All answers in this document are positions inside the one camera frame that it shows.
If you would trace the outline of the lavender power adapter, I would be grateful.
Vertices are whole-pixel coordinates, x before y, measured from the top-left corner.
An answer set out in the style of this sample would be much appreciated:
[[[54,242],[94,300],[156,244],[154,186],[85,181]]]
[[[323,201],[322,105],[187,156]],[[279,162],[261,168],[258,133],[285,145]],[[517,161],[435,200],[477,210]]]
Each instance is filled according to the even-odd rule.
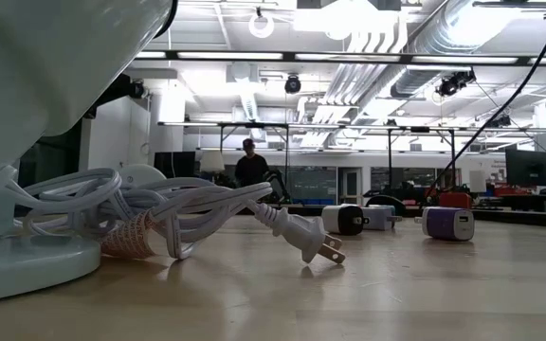
[[[394,228],[395,224],[403,218],[395,211],[394,206],[374,205],[362,207],[363,229],[387,231]]]

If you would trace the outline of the purple and white wall charger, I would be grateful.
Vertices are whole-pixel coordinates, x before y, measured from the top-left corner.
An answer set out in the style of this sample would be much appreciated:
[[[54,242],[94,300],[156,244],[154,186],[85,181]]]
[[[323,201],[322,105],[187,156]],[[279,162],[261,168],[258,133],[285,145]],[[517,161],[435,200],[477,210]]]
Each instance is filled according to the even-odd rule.
[[[468,209],[457,207],[430,206],[423,210],[414,221],[423,233],[433,239],[467,242],[474,237],[475,219]]]

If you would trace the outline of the person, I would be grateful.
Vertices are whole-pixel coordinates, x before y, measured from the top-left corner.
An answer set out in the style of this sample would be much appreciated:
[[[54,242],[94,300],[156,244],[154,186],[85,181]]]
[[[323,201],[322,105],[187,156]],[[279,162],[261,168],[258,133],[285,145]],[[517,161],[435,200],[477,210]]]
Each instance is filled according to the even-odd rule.
[[[235,167],[235,179],[241,187],[261,183],[269,167],[265,159],[255,153],[255,144],[251,138],[243,141],[245,155],[239,159]]]

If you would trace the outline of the white shade table lamp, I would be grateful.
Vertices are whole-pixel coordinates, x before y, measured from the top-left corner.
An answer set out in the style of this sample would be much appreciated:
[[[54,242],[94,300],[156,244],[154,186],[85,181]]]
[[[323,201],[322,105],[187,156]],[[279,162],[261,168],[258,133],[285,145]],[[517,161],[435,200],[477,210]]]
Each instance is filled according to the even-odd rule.
[[[204,179],[214,182],[225,171],[222,153],[219,150],[202,151],[200,173]]]

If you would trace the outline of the pale green desk lamp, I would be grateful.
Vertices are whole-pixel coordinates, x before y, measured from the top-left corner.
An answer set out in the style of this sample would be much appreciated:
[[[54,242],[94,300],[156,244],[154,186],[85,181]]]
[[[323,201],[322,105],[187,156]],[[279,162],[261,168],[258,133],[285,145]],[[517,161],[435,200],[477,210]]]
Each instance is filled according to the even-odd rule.
[[[14,234],[16,206],[84,210],[120,187],[115,170],[67,204],[41,201],[16,181],[16,161],[40,138],[68,131],[137,54],[173,21],[179,0],[0,0],[0,298],[55,286],[100,266],[98,242]]]

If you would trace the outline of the black metal workstation frame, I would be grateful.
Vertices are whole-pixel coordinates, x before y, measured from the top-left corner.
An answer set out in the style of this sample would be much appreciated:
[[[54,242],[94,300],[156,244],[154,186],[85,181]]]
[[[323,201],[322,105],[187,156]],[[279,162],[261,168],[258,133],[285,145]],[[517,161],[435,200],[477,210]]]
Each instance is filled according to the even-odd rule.
[[[450,146],[451,159],[449,165],[446,166],[442,173],[451,170],[451,179],[452,186],[457,185],[457,175],[456,175],[456,144],[455,144],[455,133],[458,131],[458,128],[445,128],[445,127],[429,127],[429,126],[374,126],[374,125],[347,125],[347,124],[299,124],[299,123],[275,123],[275,122],[256,122],[256,121],[247,121],[247,122],[218,122],[216,126],[220,128],[221,131],[224,131],[226,127],[244,127],[248,129],[265,129],[265,128],[282,128],[285,129],[287,133],[291,129],[314,129],[314,130],[342,130],[342,129],[351,129],[359,131],[387,131],[388,135],[392,131],[409,131],[410,133],[431,133],[431,132],[448,132],[450,135],[450,140],[448,144]]]

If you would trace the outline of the white and black wall charger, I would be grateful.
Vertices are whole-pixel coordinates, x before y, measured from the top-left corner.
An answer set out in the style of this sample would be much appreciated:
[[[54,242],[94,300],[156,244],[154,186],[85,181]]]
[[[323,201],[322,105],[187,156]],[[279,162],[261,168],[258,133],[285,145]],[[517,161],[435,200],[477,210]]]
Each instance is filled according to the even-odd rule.
[[[343,236],[360,234],[370,222],[363,209],[355,205],[325,206],[320,217],[326,232]]]

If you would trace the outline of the black aluminium rig frame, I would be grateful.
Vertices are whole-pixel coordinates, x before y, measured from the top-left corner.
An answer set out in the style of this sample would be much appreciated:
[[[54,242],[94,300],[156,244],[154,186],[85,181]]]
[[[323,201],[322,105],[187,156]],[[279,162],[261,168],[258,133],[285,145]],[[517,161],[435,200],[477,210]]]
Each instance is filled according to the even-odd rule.
[[[546,56],[487,56],[487,55],[428,55],[428,54],[392,54],[392,53],[296,53],[296,52],[233,52],[233,51],[175,51],[145,50],[135,56],[137,62],[281,62],[281,63],[334,63],[360,65],[402,65],[419,66],[430,71],[449,67],[458,69],[462,66],[484,67],[527,67],[526,77],[516,92],[497,111],[508,108],[516,99],[527,82],[534,76],[537,68],[546,67]],[[475,217],[491,222],[507,224],[526,224],[546,226],[546,213],[525,211],[492,211],[477,209]]]

